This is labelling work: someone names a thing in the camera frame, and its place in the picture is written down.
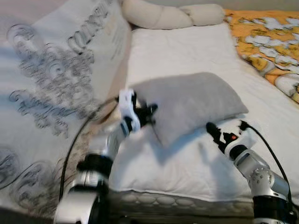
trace mattress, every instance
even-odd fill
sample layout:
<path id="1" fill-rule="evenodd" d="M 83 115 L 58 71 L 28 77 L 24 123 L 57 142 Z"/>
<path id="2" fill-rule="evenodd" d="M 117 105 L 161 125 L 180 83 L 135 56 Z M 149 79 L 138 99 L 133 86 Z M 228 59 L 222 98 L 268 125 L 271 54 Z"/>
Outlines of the mattress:
<path id="1" fill-rule="evenodd" d="M 212 72 L 229 83 L 249 109 L 248 114 L 217 125 L 223 131 L 238 133 L 239 119 L 243 119 L 256 127 L 283 165 L 293 199 L 298 203 L 299 107 L 238 57 L 227 24 L 133 32 L 127 86 L 202 71 Z M 250 134 L 256 141 L 252 149 L 280 174 L 263 142 Z M 134 204 L 137 209 L 142 198 L 153 207 L 182 208 L 182 201 L 197 211 L 221 204 L 219 214 L 228 210 L 238 215 L 251 212 L 246 180 L 204 128 L 184 136 L 168 150 L 154 143 L 148 127 L 130 135 L 114 161 L 109 187 L 112 195 L 118 192 L 118 202 Z M 165 197 L 169 203 L 161 203 Z"/>
<path id="2" fill-rule="evenodd" d="M 249 202 L 208 202 L 190 197 L 136 191 L 111 191 L 109 195 L 112 214 L 118 216 L 253 217 L 253 205 Z"/>

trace gray pillow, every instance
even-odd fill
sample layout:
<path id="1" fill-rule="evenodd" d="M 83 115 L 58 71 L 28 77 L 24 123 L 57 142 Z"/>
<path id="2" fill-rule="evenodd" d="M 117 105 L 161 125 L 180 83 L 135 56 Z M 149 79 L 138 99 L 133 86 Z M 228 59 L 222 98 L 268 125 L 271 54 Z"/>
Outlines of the gray pillow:
<path id="1" fill-rule="evenodd" d="M 163 147 L 207 122 L 248 113 L 232 87 L 213 73 L 157 78 L 132 88 L 140 104 L 158 105 L 153 128 Z"/>

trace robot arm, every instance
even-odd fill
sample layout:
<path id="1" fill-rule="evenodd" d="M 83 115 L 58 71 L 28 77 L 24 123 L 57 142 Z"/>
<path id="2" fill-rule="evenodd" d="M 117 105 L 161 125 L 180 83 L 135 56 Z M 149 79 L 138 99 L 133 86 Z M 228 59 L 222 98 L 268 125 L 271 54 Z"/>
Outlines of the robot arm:
<path id="1" fill-rule="evenodd" d="M 71 188 L 60 201 L 55 224 L 106 224 L 109 217 L 107 181 L 120 144 L 131 132 L 151 119 L 157 105 L 136 108 L 136 94 L 122 90 L 119 95 L 122 120 L 105 125 L 93 137 Z"/>
<path id="2" fill-rule="evenodd" d="M 218 148 L 234 162 L 236 168 L 246 178 L 254 202 L 255 224 L 291 224 L 294 213 L 289 208 L 289 184 L 269 165 L 252 151 L 248 132 L 241 136 L 223 133 L 225 142 L 220 141 L 221 130 L 213 123 L 207 123 L 207 132 L 213 137 Z"/>

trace wall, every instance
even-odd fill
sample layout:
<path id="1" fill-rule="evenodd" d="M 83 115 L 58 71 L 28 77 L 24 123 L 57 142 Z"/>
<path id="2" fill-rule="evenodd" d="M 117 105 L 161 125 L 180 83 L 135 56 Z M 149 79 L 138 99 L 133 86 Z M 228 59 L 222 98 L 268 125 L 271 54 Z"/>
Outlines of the wall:
<path id="1" fill-rule="evenodd" d="M 146 0 L 166 6 L 216 3 L 233 10 L 285 10 L 299 11 L 299 0 Z"/>

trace white quilted comforter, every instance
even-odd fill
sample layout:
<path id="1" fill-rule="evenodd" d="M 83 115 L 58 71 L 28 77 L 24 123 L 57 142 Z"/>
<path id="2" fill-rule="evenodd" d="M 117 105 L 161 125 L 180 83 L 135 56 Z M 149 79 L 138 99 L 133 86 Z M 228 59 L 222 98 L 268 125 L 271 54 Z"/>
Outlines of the white quilted comforter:
<path id="1" fill-rule="evenodd" d="M 283 165 L 298 203 L 299 108 L 238 58 L 227 24 L 134 31 L 128 86 L 151 78 L 201 71 L 215 73 L 228 82 L 249 109 L 248 114 L 218 125 L 237 133 L 239 119 L 243 119 L 260 130 Z M 149 129 L 143 128 L 122 144 L 109 180 L 113 190 L 209 202 L 251 201 L 246 180 L 204 128 L 183 137 L 170 150 L 159 148 L 154 139 Z M 260 139 L 252 149 L 279 173 Z"/>

